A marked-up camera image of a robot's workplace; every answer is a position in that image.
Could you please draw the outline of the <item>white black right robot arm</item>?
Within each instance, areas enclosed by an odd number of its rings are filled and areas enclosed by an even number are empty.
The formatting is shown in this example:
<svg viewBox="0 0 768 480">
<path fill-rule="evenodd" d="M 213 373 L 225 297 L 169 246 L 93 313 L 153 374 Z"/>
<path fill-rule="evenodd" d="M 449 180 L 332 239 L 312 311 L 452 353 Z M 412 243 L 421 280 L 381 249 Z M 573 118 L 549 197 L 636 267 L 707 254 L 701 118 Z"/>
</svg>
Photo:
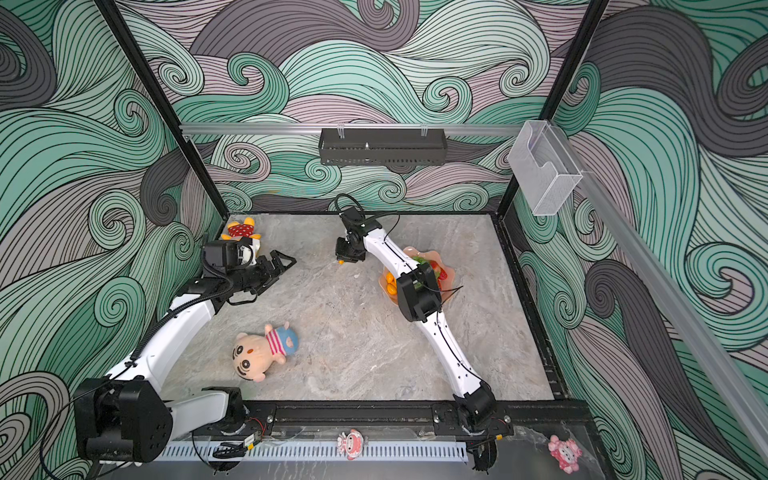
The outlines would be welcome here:
<svg viewBox="0 0 768 480">
<path fill-rule="evenodd" d="M 353 196 L 333 199 L 346 234 L 337 239 L 340 262 L 376 257 L 394 276 L 398 308 L 428 339 L 449 379 L 462 428 L 471 435 L 487 432 L 497 406 L 490 385 L 471 366 L 445 317 L 443 291 L 428 263 L 408 256 L 391 238 L 376 215 L 368 216 Z"/>
</svg>

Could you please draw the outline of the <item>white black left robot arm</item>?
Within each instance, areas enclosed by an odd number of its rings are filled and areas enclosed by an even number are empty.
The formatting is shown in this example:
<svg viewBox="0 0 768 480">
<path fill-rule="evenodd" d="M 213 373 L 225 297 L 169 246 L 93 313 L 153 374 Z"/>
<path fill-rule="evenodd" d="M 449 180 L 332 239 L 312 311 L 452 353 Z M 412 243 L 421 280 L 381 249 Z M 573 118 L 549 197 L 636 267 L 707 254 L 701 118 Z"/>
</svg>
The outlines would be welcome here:
<svg viewBox="0 0 768 480">
<path fill-rule="evenodd" d="M 204 245 L 201 263 L 201 276 L 181 289 L 133 351 L 104 377 L 86 379 L 77 388 L 73 411 L 80 458 L 147 463 L 170 441 L 204 426 L 235 431 L 243 426 L 246 410 L 238 388 L 210 387 L 166 402 L 163 385 L 191 341 L 234 294 L 258 298 L 296 260 L 278 250 L 261 255 L 254 239 L 242 238 Z"/>
</svg>

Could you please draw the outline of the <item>pink scalloped fruit bowl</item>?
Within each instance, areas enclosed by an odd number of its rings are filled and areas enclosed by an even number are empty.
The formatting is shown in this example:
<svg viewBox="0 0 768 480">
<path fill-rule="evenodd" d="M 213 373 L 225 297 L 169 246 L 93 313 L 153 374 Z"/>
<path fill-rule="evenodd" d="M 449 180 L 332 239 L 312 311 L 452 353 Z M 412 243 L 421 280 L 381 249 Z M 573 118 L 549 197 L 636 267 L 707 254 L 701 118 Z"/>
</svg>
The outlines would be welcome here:
<svg viewBox="0 0 768 480">
<path fill-rule="evenodd" d="M 416 260 L 418 263 L 426 262 L 432 267 L 433 271 L 435 272 L 438 287 L 441 291 L 442 300 L 444 302 L 448 302 L 450 297 L 454 294 L 454 289 L 456 288 L 454 285 L 456 275 L 455 271 L 443 262 L 440 254 L 436 251 L 422 252 L 412 246 L 406 247 L 404 249 L 404 253 L 412 259 Z M 384 268 L 383 273 L 378 279 L 378 283 L 389 300 L 394 305 L 397 305 L 398 299 L 395 286 L 395 277 L 393 274 Z"/>
</svg>

